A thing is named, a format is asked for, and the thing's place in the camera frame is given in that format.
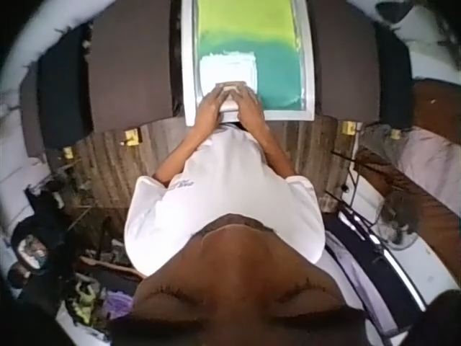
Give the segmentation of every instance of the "white t-shirt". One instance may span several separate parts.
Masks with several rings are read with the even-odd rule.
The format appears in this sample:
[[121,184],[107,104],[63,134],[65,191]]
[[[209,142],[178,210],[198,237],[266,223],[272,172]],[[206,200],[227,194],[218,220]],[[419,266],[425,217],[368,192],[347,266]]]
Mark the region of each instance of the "white t-shirt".
[[312,263],[322,255],[325,230],[309,180],[282,179],[251,135],[222,127],[169,188],[150,177],[138,179],[125,225],[128,257],[150,276],[194,234],[229,213],[260,221]]

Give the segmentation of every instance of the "hand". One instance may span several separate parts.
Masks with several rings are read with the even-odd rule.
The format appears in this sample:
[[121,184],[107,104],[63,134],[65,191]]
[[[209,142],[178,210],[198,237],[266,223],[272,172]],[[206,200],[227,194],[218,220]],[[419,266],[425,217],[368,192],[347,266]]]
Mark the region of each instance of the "hand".
[[258,97],[253,90],[241,85],[237,86],[237,91],[232,90],[230,95],[238,105],[238,120],[258,140],[268,131],[264,111]]
[[222,85],[217,85],[200,103],[192,131],[202,141],[210,137],[219,125],[219,111],[228,96],[229,92],[225,92]]

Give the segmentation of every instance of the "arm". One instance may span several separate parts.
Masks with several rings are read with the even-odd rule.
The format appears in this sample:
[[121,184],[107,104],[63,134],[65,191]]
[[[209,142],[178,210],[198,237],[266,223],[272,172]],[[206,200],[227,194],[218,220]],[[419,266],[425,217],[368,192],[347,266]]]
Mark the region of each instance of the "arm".
[[229,93],[219,85],[204,97],[197,110],[194,127],[160,165],[152,178],[168,187],[174,176],[182,172],[186,161],[219,125],[219,110],[228,96]]
[[266,126],[264,111],[258,97],[245,86],[230,92],[238,104],[238,119],[261,146],[268,165],[284,179],[296,175],[292,163]]

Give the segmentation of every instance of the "yellow cloth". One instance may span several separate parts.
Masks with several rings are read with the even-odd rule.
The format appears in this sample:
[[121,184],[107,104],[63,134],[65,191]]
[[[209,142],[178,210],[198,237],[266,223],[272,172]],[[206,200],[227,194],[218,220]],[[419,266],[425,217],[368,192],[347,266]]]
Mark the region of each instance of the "yellow cloth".
[[282,41],[296,47],[291,0],[198,0],[200,37]]

